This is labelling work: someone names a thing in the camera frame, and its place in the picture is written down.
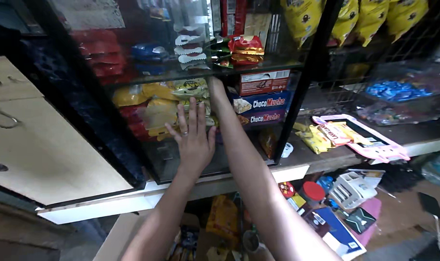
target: plastic jar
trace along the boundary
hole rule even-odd
[[[306,181],[298,194],[312,207],[316,207],[325,198],[325,191],[315,182]]]

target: snack box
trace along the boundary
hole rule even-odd
[[[251,126],[276,123],[284,120],[285,109],[280,110],[264,110],[251,113],[241,113],[237,117],[243,128],[247,129]]]
[[[290,92],[272,92],[251,96],[239,96],[230,92],[231,103],[237,114],[251,113],[260,110],[278,110],[286,108],[290,102]]]
[[[241,74],[236,90],[240,96],[276,92],[286,89],[290,70]]]

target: red box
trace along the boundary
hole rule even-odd
[[[288,85],[289,73],[290,70],[279,70],[241,74],[236,90],[240,96],[282,91]]]

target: hand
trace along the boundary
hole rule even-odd
[[[209,77],[207,85],[209,86],[210,101],[214,111],[219,112],[219,109],[225,108],[225,106],[231,107],[221,80],[216,77]]]
[[[183,105],[178,105],[178,123],[180,132],[177,133],[168,123],[165,127],[178,143],[181,163],[178,169],[182,169],[194,179],[199,178],[200,173],[212,160],[215,151],[215,126],[209,130],[209,139],[206,134],[206,109],[205,104],[200,103],[196,108],[196,99],[189,99],[189,118],[186,125]]]

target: forearm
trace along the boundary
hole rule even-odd
[[[146,221],[131,241],[122,261],[162,260],[180,226],[183,211],[195,180],[180,167]]]
[[[231,105],[218,113],[230,170],[261,237],[276,260],[339,257],[286,202],[269,168],[249,140]]]

